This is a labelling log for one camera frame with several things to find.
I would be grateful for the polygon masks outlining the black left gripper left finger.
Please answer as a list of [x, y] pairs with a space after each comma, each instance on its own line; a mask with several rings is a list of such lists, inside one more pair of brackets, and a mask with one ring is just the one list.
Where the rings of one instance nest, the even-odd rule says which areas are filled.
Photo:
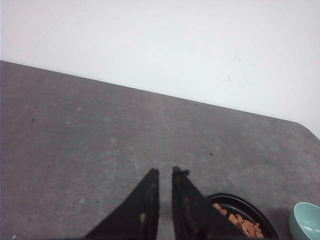
[[129, 196], [85, 240], [155, 240], [160, 214], [159, 171], [149, 170]]

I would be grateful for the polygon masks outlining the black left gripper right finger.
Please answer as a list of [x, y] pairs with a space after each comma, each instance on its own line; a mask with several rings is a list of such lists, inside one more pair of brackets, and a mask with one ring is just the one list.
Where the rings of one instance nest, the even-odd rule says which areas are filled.
[[248, 237], [214, 208], [188, 178], [172, 169], [172, 220], [177, 240], [246, 240]]

